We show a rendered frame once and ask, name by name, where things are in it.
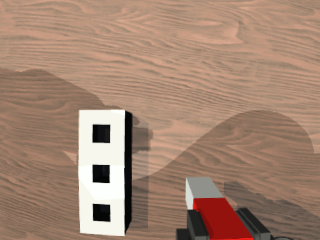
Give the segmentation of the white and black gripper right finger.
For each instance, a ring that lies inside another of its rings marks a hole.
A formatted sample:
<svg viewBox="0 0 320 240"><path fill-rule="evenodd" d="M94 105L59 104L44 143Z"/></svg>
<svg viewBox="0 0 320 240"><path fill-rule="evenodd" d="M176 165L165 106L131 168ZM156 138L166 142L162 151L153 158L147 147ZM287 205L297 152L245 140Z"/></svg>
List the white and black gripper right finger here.
<svg viewBox="0 0 320 240"><path fill-rule="evenodd" d="M238 208L235 213L253 237L253 240L293 240L288 237L273 237L271 232L247 209Z"/></svg>

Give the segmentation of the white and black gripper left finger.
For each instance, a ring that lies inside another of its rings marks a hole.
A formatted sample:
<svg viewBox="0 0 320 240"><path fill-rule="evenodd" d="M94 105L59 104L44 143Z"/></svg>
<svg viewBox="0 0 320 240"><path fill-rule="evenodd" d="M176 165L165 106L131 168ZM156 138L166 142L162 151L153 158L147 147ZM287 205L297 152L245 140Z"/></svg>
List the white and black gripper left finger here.
<svg viewBox="0 0 320 240"><path fill-rule="evenodd" d="M187 229L176 229L176 240L210 240L200 212L187 210Z"/></svg>

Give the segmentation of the red and grey square pin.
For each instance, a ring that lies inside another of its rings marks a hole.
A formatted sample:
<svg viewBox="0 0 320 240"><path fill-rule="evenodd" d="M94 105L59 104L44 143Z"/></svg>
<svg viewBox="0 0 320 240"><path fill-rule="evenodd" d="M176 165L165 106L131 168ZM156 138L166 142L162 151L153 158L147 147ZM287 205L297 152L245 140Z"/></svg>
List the red and grey square pin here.
<svg viewBox="0 0 320 240"><path fill-rule="evenodd" d="M186 203L200 212L210 240L253 240L210 177L186 177Z"/></svg>

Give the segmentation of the white block with square hole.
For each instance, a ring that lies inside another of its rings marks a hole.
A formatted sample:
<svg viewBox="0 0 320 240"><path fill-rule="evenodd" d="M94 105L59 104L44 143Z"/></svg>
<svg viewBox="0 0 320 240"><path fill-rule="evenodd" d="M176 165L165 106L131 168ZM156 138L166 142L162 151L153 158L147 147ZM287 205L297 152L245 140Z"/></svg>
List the white block with square hole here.
<svg viewBox="0 0 320 240"><path fill-rule="evenodd" d="M132 220L132 113L79 110L79 210L80 233L125 236Z"/></svg>

